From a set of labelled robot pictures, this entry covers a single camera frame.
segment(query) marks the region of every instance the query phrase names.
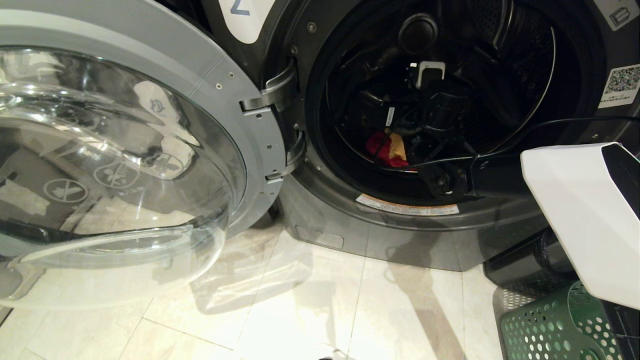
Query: black cable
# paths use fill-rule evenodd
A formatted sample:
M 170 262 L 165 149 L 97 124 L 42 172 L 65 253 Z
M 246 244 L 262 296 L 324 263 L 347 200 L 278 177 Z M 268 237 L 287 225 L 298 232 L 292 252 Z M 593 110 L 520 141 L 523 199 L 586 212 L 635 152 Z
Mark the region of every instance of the black cable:
M 426 166 L 429 166 L 429 165 L 437 165 L 437 164 L 441 164 L 441 163 L 449 163 L 449 162 L 453 162 L 453 161 L 474 160 L 474 159 L 479 159 L 479 158 L 486 158 L 488 156 L 501 155 L 501 154 L 504 154 L 505 152 L 508 152 L 508 151 L 512 150 L 531 131 L 534 131 L 535 129 L 538 129 L 540 127 L 547 126 L 547 125 L 554 125 L 554 124 L 563 124 L 563 123 L 566 123 L 566 122 L 601 121 L 601 120 L 626 120 L 626 121 L 640 122 L 640 118 L 631 117 L 631 116 L 570 117 L 570 118 L 567 118 L 567 119 L 551 120 L 551 121 L 541 122 L 539 124 L 536 124 L 536 125 L 533 125 L 531 127 L 528 127 L 527 129 L 524 129 L 523 131 L 520 132 L 520 134 L 518 136 L 516 136 L 514 139 L 512 139 L 512 141 L 510 141 L 509 145 L 507 145 L 506 147 L 503 147 L 502 149 L 499 149 L 499 150 L 496 150 L 496 151 L 487 152 L 486 154 L 479 154 L 479 155 L 476 155 L 476 156 L 467 155 L 467 156 L 458 156 L 458 157 L 455 157 L 455 158 L 444 158 L 444 159 L 439 159 L 439 160 L 430 160 L 430 161 L 425 161 L 423 163 L 418 163 L 418 164 L 415 164 L 415 165 L 409 165 L 409 166 L 406 166 L 406 167 L 380 167 L 380 168 L 383 169 L 383 170 L 388 170 L 388 171 L 404 171 L 404 170 L 412 170 L 412 169 L 419 168 L 419 167 L 426 167 Z

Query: washing machine panel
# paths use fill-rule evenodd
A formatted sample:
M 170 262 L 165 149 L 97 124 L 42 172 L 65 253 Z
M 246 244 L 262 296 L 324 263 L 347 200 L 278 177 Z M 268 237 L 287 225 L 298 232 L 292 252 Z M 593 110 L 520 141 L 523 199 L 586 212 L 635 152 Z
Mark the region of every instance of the washing machine panel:
M 0 33 L 1 305 L 186 284 L 278 195 L 268 92 L 163 6 L 4 1 Z

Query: floor tile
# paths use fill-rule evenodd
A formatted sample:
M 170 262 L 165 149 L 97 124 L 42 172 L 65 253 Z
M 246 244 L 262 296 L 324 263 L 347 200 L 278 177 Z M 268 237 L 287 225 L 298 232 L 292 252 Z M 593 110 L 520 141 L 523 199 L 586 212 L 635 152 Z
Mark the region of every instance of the floor tile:
M 91 310 L 51 311 L 27 349 L 46 360 L 118 359 L 149 300 Z
M 211 269 L 190 285 L 156 297 L 145 318 L 233 348 L 281 230 L 276 222 L 227 240 Z
M 44 360 L 44 359 L 30 352 L 29 350 L 25 350 L 22 352 L 18 360 Z
M 349 358 L 464 360 L 462 279 L 367 258 Z
M 465 294 L 465 352 L 468 360 L 502 359 L 493 313 L 496 285 L 484 276 L 483 266 L 463 273 Z
M 0 360 L 16 360 L 36 332 L 47 311 L 14 309 L 0 327 Z
M 233 351 L 142 319 L 121 360 L 231 360 Z
M 363 265 L 363 257 L 297 241 L 283 231 L 236 352 L 245 360 L 346 352 Z

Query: plastic laundry basket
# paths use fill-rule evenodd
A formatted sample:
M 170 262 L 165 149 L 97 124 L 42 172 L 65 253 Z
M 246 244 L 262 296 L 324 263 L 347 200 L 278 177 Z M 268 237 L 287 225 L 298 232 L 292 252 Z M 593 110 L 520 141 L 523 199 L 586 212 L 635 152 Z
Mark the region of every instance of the plastic laundry basket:
M 506 313 L 500 329 L 509 360 L 622 360 L 600 300 L 581 282 Z

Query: front-load washing machine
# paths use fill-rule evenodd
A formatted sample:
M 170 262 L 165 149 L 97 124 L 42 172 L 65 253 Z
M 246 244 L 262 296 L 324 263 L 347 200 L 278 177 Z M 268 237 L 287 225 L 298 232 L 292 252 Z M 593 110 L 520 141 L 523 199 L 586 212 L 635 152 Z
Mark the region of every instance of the front-load washing machine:
M 278 196 L 301 240 L 466 270 L 546 226 L 532 200 L 477 196 L 469 154 L 637 146 L 614 118 L 513 139 L 637 114 L 638 13 L 634 0 L 3 1 L 0 304 L 179 286 Z

